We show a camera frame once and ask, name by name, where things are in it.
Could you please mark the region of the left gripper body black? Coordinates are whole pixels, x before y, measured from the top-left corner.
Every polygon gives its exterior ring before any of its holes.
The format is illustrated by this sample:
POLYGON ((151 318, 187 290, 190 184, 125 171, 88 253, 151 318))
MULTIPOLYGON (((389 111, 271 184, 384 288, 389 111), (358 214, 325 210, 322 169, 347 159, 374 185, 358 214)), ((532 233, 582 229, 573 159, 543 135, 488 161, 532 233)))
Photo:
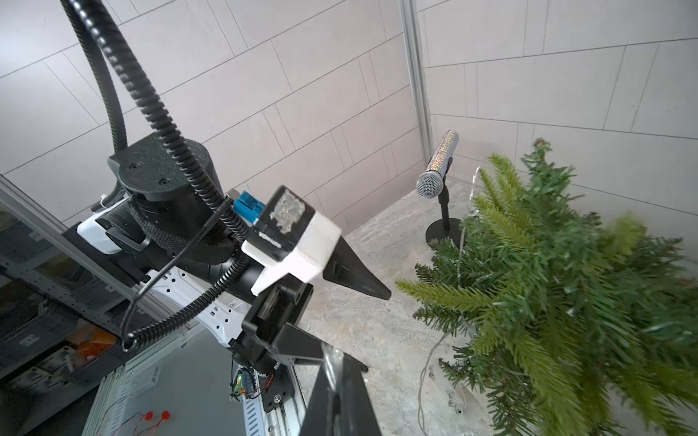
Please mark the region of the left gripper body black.
POLYGON ((272 341, 286 323, 299 327, 313 292, 313 285, 290 274, 261 292, 242 321, 241 334, 229 343, 234 361, 260 374, 287 365, 272 355, 272 341))

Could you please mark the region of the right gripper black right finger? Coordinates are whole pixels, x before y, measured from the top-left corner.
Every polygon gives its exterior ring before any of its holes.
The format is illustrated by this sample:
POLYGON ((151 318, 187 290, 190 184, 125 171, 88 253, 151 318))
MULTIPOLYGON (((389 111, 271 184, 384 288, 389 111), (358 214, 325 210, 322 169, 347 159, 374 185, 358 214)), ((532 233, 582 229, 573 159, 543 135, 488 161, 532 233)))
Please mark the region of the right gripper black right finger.
POLYGON ((381 431, 363 378, 363 366, 346 355, 339 378, 339 434, 380 436, 381 431))

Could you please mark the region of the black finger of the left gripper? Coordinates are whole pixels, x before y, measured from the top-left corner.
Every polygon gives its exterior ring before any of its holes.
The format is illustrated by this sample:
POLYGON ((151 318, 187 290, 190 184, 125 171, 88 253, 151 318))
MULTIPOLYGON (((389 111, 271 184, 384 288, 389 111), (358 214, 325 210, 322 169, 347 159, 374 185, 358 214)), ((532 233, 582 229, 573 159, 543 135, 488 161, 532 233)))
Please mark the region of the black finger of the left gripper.
POLYGON ((380 300, 388 301, 392 297, 390 289, 366 267, 343 237, 334 247, 323 279, 380 300))
POLYGON ((332 346, 291 323, 286 323, 272 341, 272 355, 287 365, 320 364, 332 346))

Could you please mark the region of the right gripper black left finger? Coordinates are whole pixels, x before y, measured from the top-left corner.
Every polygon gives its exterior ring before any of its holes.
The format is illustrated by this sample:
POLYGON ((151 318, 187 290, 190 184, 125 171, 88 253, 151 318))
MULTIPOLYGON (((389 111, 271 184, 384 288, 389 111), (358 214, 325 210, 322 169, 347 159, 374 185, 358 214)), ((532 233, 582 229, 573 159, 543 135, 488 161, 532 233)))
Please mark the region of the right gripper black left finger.
POLYGON ((323 361, 300 435, 341 435, 343 352, 322 344, 323 361))

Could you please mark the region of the small green christmas tree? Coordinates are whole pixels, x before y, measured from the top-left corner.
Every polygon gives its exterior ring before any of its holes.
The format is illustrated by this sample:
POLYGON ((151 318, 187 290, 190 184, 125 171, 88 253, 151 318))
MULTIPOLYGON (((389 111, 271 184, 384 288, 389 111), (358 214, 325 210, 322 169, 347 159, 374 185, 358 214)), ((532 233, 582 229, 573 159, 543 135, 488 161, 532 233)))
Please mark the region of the small green christmas tree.
POLYGON ((630 214, 604 223, 574 209, 574 168, 538 139, 523 158, 490 157, 460 243, 436 243, 397 287, 416 319, 470 334, 440 367, 487 397, 499 435, 616 435, 618 398, 645 427, 694 435, 697 279, 680 240, 630 214))

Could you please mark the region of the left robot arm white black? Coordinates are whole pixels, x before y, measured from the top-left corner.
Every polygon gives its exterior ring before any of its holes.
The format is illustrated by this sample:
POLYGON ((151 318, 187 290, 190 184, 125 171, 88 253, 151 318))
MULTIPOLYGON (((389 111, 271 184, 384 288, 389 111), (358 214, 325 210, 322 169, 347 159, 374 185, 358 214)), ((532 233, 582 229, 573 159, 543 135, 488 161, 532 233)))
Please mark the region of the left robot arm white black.
POLYGON ((108 164, 116 192, 68 239, 122 282, 177 306, 167 319, 140 328, 125 316, 125 350, 197 321, 237 363, 269 374, 322 358, 323 343, 297 325, 314 278, 390 299, 340 228, 288 188, 278 188, 268 203, 230 193, 210 209, 155 134, 130 144, 117 132, 114 142, 108 164))

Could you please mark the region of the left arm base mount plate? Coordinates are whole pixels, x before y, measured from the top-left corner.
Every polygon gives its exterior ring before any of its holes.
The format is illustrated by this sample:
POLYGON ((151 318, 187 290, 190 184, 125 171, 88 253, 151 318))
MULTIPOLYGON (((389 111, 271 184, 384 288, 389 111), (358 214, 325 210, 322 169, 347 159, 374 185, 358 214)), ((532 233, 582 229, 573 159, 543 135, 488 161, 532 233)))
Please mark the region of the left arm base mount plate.
POLYGON ((292 371, 287 365, 277 368, 260 379, 261 402, 265 413, 279 408, 286 400, 296 395, 292 371))

